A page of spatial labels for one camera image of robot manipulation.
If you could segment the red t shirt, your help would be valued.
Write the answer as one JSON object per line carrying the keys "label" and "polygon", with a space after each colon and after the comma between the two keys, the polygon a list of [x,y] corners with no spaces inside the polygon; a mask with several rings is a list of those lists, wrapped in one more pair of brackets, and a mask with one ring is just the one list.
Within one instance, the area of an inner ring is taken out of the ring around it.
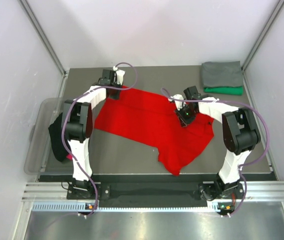
{"label": "red t shirt", "polygon": [[123,90],[118,100],[107,98],[94,126],[157,148],[158,161],[177,176],[213,139],[214,120],[200,113],[182,127],[175,108],[162,95],[132,88]]}

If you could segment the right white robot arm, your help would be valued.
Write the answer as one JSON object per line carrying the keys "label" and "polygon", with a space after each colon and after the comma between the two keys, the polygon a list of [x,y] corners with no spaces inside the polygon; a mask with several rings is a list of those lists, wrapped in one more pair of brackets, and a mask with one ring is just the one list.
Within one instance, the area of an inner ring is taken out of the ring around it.
{"label": "right white robot arm", "polygon": [[208,201],[228,197],[238,188],[240,166],[261,140],[253,111],[201,95],[196,86],[185,89],[183,94],[171,96],[169,101],[175,103],[175,114],[183,127],[189,126],[200,114],[222,124],[223,142],[227,149],[224,163],[213,184],[203,183],[199,189],[201,197]]}

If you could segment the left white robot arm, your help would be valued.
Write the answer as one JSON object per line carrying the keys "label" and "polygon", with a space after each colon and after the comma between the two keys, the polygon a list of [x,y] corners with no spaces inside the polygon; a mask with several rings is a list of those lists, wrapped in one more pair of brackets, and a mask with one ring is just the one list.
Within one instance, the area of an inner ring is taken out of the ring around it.
{"label": "left white robot arm", "polygon": [[73,162],[73,179],[69,186],[69,198],[92,199],[95,185],[90,181],[92,169],[89,162],[89,140],[93,131],[94,108],[107,98],[119,99],[125,71],[118,67],[104,69],[102,77],[89,90],[63,105],[61,130],[62,145],[67,147]]}

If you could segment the folded grey t shirt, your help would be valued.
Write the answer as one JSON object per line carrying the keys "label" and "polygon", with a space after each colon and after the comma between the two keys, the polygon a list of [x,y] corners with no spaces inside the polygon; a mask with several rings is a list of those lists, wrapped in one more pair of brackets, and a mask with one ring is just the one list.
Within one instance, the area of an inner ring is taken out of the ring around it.
{"label": "folded grey t shirt", "polygon": [[205,88],[237,88],[243,86],[240,61],[205,62],[201,65],[200,76]]}

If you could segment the folded green t shirt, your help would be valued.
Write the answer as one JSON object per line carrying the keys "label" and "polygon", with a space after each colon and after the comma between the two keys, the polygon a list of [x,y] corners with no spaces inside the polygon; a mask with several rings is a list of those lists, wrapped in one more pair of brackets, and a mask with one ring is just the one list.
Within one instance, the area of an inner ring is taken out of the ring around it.
{"label": "folded green t shirt", "polygon": [[204,92],[213,93],[213,94],[241,96],[244,92],[244,88],[242,86],[240,87],[205,87]]}

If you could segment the black t shirt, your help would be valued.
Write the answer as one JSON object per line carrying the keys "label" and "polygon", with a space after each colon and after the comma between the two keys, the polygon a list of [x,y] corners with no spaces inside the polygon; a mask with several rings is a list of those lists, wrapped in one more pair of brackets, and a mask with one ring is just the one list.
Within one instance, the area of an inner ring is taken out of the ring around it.
{"label": "black t shirt", "polygon": [[66,151],[61,139],[62,113],[58,115],[55,121],[48,127],[52,152],[57,161],[65,163],[69,161],[66,158],[69,153]]}

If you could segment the pink t shirt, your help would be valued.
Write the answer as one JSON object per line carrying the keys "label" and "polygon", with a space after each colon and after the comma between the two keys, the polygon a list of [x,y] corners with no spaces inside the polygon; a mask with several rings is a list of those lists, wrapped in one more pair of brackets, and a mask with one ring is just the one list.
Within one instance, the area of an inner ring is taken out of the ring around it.
{"label": "pink t shirt", "polygon": [[66,156],[67,159],[69,159],[70,161],[72,160],[72,156],[69,154]]}

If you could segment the clear plastic bin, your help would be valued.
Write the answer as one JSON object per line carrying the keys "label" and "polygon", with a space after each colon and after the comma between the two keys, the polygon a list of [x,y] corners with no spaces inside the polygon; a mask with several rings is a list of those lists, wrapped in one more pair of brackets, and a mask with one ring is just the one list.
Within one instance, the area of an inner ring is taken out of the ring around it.
{"label": "clear plastic bin", "polygon": [[30,134],[30,144],[24,164],[28,175],[71,175],[73,164],[70,160],[59,162],[55,159],[50,142],[49,126],[63,112],[64,98],[47,98],[39,108],[35,125]]}

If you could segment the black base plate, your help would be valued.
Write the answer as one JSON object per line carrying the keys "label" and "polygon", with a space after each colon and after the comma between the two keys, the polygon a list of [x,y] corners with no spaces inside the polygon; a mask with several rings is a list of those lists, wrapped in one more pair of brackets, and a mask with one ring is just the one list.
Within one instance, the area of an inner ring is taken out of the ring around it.
{"label": "black base plate", "polygon": [[68,186],[67,200],[99,200],[110,201],[118,200],[120,197],[129,199],[139,199],[146,197],[189,197],[195,201],[213,201],[213,200],[234,200],[241,199],[244,196],[243,185],[239,182],[234,186],[218,187],[213,182],[97,182],[97,191],[92,184],[80,187],[73,183]]}

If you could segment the left aluminium frame post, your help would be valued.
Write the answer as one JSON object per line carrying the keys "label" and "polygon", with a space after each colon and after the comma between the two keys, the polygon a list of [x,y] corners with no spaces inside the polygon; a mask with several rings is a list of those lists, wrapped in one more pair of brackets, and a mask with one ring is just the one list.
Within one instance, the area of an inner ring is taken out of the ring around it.
{"label": "left aluminium frame post", "polygon": [[48,37],[46,36],[40,22],[38,21],[34,11],[32,10],[30,4],[27,0],[18,0],[17,1],[21,8],[23,9],[24,13],[26,14],[27,18],[29,19],[31,25],[33,26],[35,32],[37,33],[40,41],[43,43],[46,51],[48,52],[49,56],[51,57],[53,63],[55,64],[58,71],[61,73],[62,76],[66,75],[66,70],[63,67],[61,61],[59,60],[56,52],[54,51]]}

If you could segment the aluminium frame post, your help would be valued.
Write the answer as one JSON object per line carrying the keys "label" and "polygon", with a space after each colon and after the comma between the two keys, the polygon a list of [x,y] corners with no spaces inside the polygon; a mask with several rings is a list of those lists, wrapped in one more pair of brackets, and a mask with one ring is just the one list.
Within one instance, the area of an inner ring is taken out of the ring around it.
{"label": "aluminium frame post", "polygon": [[46,36],[40,22],[38,21],[34,11],[32,10],[30,4],[27,0],[18,0],[17,1],[21,8],[23,9],[24,13],[26,14],[27,18],[29,19],[31,25],[33,26],[35,32],[37,33],[40,41],[43,43],[46,51],[48,52],[49,56],[51,57],[53,63],[55,64],[58,71],[61,73],[62,76],[66,75],[66,70],[63,67],[61,61],[59,60],[56,52],[54,51],[48,37]]}
{"label": "aluminium frame post", "polygon": [[271,14],[267,18],[266,23],[263,25],[261,32],[259,33],[256,41],[254,42],[251,50],[249,51],[248,56],[246,57],[243,65],[242,65],[242,72],[244,72],[252,60],[254,59],[255,55],[257,54],[259,48],[265,41],[268,33],[270,32],[271,28],[275,24],[277,18],[281,14],[282,10],[284,9],[284,0],[278,0],[275,4],[275,7],[271,11]]}

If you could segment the right aluminium frame post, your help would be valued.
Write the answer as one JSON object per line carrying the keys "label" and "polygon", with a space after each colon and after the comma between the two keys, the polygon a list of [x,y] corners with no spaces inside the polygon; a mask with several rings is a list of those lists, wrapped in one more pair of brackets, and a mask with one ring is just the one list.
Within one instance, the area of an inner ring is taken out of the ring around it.
{"label": "right aluminium frame post", "polygon": [[267,18],[266,23],[263,25],[261,32],[259,33],[256,41],[254,42],[251,50],[249,51],[248,56],[246,57],[243,65],[242,65],[242,72],[244,72],[252,60],[254,59],[255,55],[257,54],[259,48],[265,41],[268,33],[270,32],[271,28],[275,24],[277,18],[281,14],[282,10],[284,9],[284,0],[278,0],[275,4],[275,7],[271,11],[271,14]]}

